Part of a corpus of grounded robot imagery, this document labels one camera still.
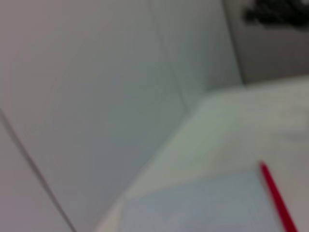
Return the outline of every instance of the white desk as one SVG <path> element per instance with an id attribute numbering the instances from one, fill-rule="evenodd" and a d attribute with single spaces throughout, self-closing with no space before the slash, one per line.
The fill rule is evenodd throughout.
<path id="1" fill-rule="evenodd" d="M 300 232 L 309 229 L 309 81 L 206 96 L 99 223 L 116 231 L 123 201 L 263 159 Z"/>

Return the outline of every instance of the white wall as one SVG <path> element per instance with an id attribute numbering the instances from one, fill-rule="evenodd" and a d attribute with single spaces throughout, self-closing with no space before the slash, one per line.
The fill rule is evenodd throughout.
<path id="1" fill-rule="evenodd" d="M 150 0 L 186 105 L 241 84 L 220 0 Z"/>
<path id="2" fill-rule="evenodd" d="M 205 89 L 239 83 L 211 1 L 1 3 L 0 101 L 77 231 L 95 228 Z"/>
<path id="3" fill-rule="evenodd" d="M 0 230 L 71 232 L 0 121 Z"/>

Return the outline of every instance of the red pen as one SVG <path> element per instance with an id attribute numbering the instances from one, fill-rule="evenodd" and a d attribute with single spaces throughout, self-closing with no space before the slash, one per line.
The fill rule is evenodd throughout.
<path id="1" fill-rule="evenodd" d="M 279 217 L 282 221 L 282 224 L 285 228 L 286 232 L 297 232 L 296 226 L 293 223 L 293 220 L 290 216 L 290 213 L 287 207 L 284 204 L 282 196 L 280 195 L 275 181 L 272 178 L 270 171 L 264 162 L 260 162 L 260 169 L 262 171 L 262 175 L 266 181 L 267 187 L 270 191 L 271 198 L 275 204 L 275 207 L 278 211 Z"/>

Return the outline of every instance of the notebook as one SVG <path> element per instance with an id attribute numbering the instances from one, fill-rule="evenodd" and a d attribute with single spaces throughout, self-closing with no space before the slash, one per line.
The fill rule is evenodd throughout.
<path id="1" fill-rule="evenodd" d="M 165 188 L 127 201 L 119 232 L 296 232 L 276 191 L 264 164 Z"/>

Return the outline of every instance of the dark object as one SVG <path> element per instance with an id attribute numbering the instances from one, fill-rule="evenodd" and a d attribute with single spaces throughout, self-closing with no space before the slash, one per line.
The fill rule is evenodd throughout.
<path id="1" fill-rule="evenodd" d="M 244 21 L 264 26 L 309 27 L 309 5 L 301 0 L 255 0 L 244 9 Z"/>

